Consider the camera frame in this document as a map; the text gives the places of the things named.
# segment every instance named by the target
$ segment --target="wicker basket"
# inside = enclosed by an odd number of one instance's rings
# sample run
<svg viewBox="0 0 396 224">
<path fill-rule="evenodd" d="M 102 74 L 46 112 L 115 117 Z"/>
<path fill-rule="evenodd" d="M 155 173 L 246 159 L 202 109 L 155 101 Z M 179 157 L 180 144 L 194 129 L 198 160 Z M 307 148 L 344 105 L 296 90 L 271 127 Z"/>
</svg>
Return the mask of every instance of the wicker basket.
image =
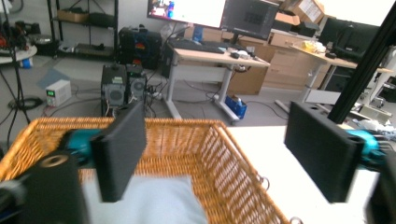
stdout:
<svg viewBox="0 0 396 224">
<path fill-rule="evenodd" d="M 70 129 L 103 129 L 113 119 L 49 118 L 31 122 L 0 162 L 0 179 L 22 173 L 54 150 Z M 190 175 L 209 223 L 290 223 L 266 191 L 226 126 L 217 120 L 146 119 L 148 145 L 137 175 Z M 80 172 L 81 180 L 93 170 Z"/>
</svg>

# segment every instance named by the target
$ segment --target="cabinet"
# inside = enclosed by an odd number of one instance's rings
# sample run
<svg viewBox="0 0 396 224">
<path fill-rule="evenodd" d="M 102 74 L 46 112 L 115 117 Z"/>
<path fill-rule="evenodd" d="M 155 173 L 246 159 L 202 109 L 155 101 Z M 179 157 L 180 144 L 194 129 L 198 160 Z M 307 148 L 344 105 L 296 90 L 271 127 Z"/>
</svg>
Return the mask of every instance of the cabinet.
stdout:
<svg viewBox="0 0 396 224">
<path fill-rule="evenodd" d="M 64 22 L 68 22 L 68 23 L 73 23 L 76 25 L 83 25 L 86 26 L 88 28 L 88 32 L 89 32 L 89 43 L 84 43 L 84 44 L 78 44 L 78 46 L 76 47 L 75 52 L 80 53 L 80 54 L 87 54 L 87 55 L 91 55 L 91 56 L 104 56 L 104 57 L 113 57 L 115 58 L 117 55 L 117 46 L 118 46 L 118 14 L 119 14 L 119 0 L 113 0 L 114 1 L 114 15 L 112 16 L 112 19 L 114 20 L 112 22 L 112 24 L 109 25 L 99 25 L 99 24 L 93 24 L 89 21 L 79 21 L 79 20 L 64 20 L 61 19 L 59 17 L 59 15 L 57 14 L 57 12 L 59 10 L 61 10 L 61 5 L 60 5 L 60 1 L 59 0 L 55 0 L 55 8 L 56 11 L 55 13 L 52 12 L 52 10 L 54 8 L 52 8 L 52 1 L 53 0 L 47 0 L 47 5 L 48 5 L 48 9 L 49 9 L 49 25 L 50 25 L 50 31 L 51 31 L 51 38 L 52 38 L 52 42 L 56 42 L 56 35 L 55 35 L 55 24 L 58 24 L 58 30 L 59 30 L 59 38 L 61 41 L 64 41 L 64 31 L 62 28 L 62 24 Z M 90 3 L 91 1 L 94 2 L 94 0 L 85 0 L 87 3 L 87 10 L 90 13 Z M 112 29 L 113 31 L 113 46 L 112 47 L 105 47 L 102 46 L 101 48 L 97 48 L 95 46 L 92 45 L 92 31 L 91 31 L 91 27 L 101 27 L 104 29 Z"/>
<path fill-rule="evenodd" d="M 289 90 L 303 89 L 310 70 L 315 66 L 315 62 L 312 57 L 304 55 L 295 49 L 290 49 L 290 46 L 304 40 L 304 38 L 297 36 L 272 33 L 268 42 L 269 45 L 276 47 L 276 51 L 270 61 L 271 66 L 265 74 L 263 86 Z M 329 64 L 322 67 L 314 88 L 320 85 L 329 67 Z"/>
</svg>

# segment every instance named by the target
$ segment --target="computer tower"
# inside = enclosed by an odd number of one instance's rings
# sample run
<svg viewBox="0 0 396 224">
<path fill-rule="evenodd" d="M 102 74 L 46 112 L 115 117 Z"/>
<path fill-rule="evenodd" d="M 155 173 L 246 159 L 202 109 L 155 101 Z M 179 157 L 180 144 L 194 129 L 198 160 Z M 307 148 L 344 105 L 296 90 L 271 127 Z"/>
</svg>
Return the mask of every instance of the computer tower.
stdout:
<svg viewBox="0 0 396 224">
<path fill-rule="evenodd" d="M 144 101 L 147 77 L 143 74 L 143 67 L 140 64 L 126 64 L 125 67 L 128 80 L 128 102 Z"/>
<path fill-rule="evenodd" d="M 159 33 L 124 27 L 119 32 L 118 63 L 141 64 L 143 68 L 158 68 L 162 38 Z"/>
<path fill-rule="evenodd" d="M 174 56 L 173 50 L 167 44 L 165 44 L 163 50 L 163 58 L 161 61 L 161 66 L 162 66 L 161 75 L 163 77 L 170 76 L 173 56 Z"/>
<path fill-rule="evenodd" d="M 122 64 L 104 65 L 102 73 L 102 116 L 114 117 L 112 112 L 126 104 L 127 77 Z"/>
</svg>

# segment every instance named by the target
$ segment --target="wooden desk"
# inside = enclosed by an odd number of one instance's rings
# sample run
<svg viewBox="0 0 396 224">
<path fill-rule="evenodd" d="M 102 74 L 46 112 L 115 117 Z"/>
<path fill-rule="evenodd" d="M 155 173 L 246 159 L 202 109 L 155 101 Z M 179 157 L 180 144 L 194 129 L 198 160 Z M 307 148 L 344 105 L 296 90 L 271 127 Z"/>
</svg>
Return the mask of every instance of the wooden desk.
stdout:
<svg viewBox="0 0 396 224">
<path fill-rule="evenodd" d="M 337 66 L 342 66 L 346 68 L 356 68 L 358 65 L 356 63 L 348 62 L 339 58 L 330 59 L 327 58 L 324 53 L 313 53 L 302 49 L 299 46 L 290 46 L 292 49 L 296 49 L 301 53 L 311 56 L 315 60 L 315 66 L 312 68 L 311 73 L 308 75 L 308 80 L 305 83 L 302 93 L 298 99 L 299 102 L 307 102 L 307 103 L 319 103 L 319 104 L 328 104 L 334 105 L 337 101 L 338 97 L 340 96 L 340 92 L 335 91 L 325 91 L 327 84 L 329 83 L 332 74 Z M 318 73 L 323 65 L 329 63 L 331 65 L 329 73 L 322 81 L 322 85 L 320 90 L 312 89 L 316 78 L 318 77 Z M 392 73 L 393 71 L 385 68 L 378 68 L 376 72 L 379 73 Z M 286 112 L 289 112 L 289 109 L 284 106 L 283 103 L 276 100 L 276 104 L 279 105 L 282 109 Z"/>
<path fill-rule="evenodd" d="M 224 54 L 208 53 L 187 49 L 173 49 L 174 56 L 172 59 L 171 70 L 168 82 L 168 91 L 165 97 L 165 103 L 172 114 L 173 118 L 181 119 L 180 114 L 172 101 L 175 82 L 177 79 L 185 79 L 190 81 L 214 81 L 222 82 L 219 91 L 219 99 L 215 102 L 223 109 L 231 118 L 231 122 L 238 121 L 239 118 L 235 113 L 224 103 L 227 94 L 228 85 L 233 73 L 233 68 L 237 65 L 267 67 L 270 64 L 263 60 L 252 59 L 234 59 L 229 52 Z M 210 67 L 198 65 L 179 64 L 179 61 L 198 61 L 204 63 L 222 63 L 224 67 Z"/>
</svg>

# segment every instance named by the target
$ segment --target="computer monitor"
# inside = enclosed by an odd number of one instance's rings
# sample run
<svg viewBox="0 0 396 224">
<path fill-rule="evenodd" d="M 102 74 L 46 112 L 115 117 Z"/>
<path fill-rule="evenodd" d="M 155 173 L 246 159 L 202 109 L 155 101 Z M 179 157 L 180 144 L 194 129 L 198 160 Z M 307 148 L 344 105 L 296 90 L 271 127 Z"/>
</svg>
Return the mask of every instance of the computer monitor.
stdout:
<svg viewBox="0 0 396 224">
<path fill-rule="evenodd" d="M 318 41 L 332 49 L 337 58 L 358 63 L 379 27 L 336 18 L 327 19 Z"/>
<path fill-rule="evenodd" d="M 267 40 L 279 5 L 262 0 L 228 0 L 225 3 L 221 29 L 239 35 Z"/>
<path fill-rule="evenodd" d="M 220 28 L 226 0 L 148 0 L 148 18 Z"/>
</svg>

